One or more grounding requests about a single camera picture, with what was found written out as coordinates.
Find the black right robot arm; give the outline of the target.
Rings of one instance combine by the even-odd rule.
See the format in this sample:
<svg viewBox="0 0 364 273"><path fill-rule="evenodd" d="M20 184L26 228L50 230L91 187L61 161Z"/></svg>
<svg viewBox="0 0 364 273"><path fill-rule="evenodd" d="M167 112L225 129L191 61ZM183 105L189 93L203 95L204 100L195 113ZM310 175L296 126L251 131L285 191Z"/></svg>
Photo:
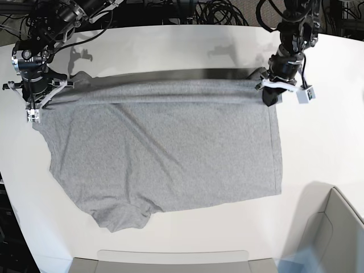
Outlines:
<svg viewBox="0 0 364 273"><path fill-rule="evenodd" d="M72 86L66 74L49 67L55 55L66 49L75 30L103 15L113 16L119 1L36 1L28 15L28 39L12 50L12 64L21 82L23 99L34 108L61 85Z"/></svg>

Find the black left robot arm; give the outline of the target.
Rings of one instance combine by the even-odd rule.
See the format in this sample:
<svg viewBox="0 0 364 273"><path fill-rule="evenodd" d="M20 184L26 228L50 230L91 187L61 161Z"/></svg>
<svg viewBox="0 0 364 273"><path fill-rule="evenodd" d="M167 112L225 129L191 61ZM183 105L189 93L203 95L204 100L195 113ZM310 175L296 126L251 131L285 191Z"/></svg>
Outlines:
<svg viewBox="0 0 364 273"><path fill-rule="evenodd" d="M285 1L284 11L269 1L282 19L276 29L268 27L262 19L264 3L259 1L256 7L257 21L268 32L279 32L280 45L276 54L269 58L269 68L261 75L262 81L257 86L262 90L262 101L272 106L282 99L284 92L292 92L299 103L307 104L316 96L305 76L307 57L304 51L318 41L321 1Z"/></svg>

